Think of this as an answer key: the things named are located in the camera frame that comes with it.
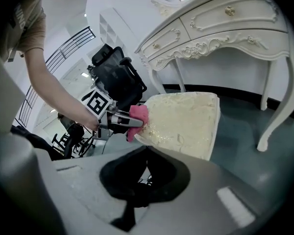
black baseboard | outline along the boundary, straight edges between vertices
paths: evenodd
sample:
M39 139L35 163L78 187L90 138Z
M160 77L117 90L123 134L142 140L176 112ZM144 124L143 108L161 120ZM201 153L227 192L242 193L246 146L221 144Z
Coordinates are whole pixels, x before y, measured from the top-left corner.
M180 86L178 84L164 84L165 89L171 90L180 90ZM219 86L210 86L210 85L193 85L193 84L186 84L185 89L191 92L211 92L215 93L220 96L228 96L240 100L244 100L250 103L255 104L260 109L260 101L261 95L253 93L253 92L246 92L232 88L226 87L219 87ZM267 100L267 107L272 110L276 110L280 104L280 101L268 98ZM294 111L290 115L291 118L294 118Z

vanity table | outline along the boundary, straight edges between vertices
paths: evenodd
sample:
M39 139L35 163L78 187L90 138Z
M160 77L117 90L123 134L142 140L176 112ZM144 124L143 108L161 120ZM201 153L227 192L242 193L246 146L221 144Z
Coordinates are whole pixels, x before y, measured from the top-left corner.
M257 146L259 151L266 151L271 133L294 110L294 32L278 6L273 0L189 0L173 9L171 14L169 9L166 12L166 19L135 51L140 54L153 85L161 94L166 91L156 73L169 63L181 91L185 92L179 71L183 67L178 66L176 59L198 59L216 49L232 47L268 61L261 99L261 110L265 110L276 60L286 58L288 89Z

pink sponge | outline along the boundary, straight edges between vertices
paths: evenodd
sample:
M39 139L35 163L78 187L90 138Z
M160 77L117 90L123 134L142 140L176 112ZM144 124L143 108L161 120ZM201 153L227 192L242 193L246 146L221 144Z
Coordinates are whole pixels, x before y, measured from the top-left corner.
M146 105L131 105L129 109L129 116L131 118L137 118L144 122L143 126L148 122L148 108ZM141 131L142 127L131 127L127 132L127 141L132 142L134 135Z

staircase railing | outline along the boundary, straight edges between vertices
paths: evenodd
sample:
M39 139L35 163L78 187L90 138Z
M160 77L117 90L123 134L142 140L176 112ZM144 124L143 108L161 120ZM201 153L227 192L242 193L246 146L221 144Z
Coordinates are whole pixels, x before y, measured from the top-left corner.
M70 39L68 39L63 45L61 45L46 61L48 70L54 73L59 66L75 51L81 48L84 44L88 43L95 38L95 35L91 31L90 27L86 27L80 32L76 33ZM26 99L21 106L21 110L18 116L19 121L24 127L27 127L28 119L36 102L38 95L32 86L29 87L26 93Z

black office chair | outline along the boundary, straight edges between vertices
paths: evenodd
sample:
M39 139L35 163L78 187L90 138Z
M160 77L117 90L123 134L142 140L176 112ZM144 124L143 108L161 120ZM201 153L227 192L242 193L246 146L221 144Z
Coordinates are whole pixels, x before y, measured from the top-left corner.
M70 135L65 133L60 140L57 140L57 135L55 134L53 139L52 139L52 143L56 143L58 145L58 147L60 147L60 149L56 146L53 145L53 148L56 149L58 152L60 152L61 154L63 154L64 159L70 159L70 158L74 158L72 156L72 153L77 154L80 158L82 158L86 152L89 150L89 148L93 145L93 136L89 137L89 138L83 138L81 137L78 141L74 141L73 139L70 139Z
M117 101L118 108L123 111L129 111L131 105L136 105L147 90L131 61L129 57L124 57L120 47L112 49L105 44L92 57L93 65L87 68L94 84ZM91 94L85 95L82 101Z

